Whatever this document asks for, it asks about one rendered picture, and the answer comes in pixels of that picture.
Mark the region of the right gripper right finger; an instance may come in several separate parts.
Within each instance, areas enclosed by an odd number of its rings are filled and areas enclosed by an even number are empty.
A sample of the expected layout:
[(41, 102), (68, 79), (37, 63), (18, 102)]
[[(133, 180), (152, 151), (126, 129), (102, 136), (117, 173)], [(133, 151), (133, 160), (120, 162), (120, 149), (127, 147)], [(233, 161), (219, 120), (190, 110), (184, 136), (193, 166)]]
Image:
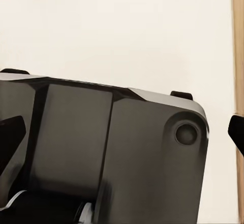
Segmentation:
[(244, 155), (244, 117), (233, 115), (231, 117), (228, 134)]

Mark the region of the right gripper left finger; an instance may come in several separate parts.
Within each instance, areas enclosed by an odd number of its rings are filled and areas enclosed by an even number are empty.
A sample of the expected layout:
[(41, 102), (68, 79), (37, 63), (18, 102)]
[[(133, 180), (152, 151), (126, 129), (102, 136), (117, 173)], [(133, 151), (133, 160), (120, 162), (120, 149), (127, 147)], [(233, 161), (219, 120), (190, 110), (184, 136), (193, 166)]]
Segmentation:
[(0, 176), (25, 135), (26, 127), (21, 115), (0, 121)]

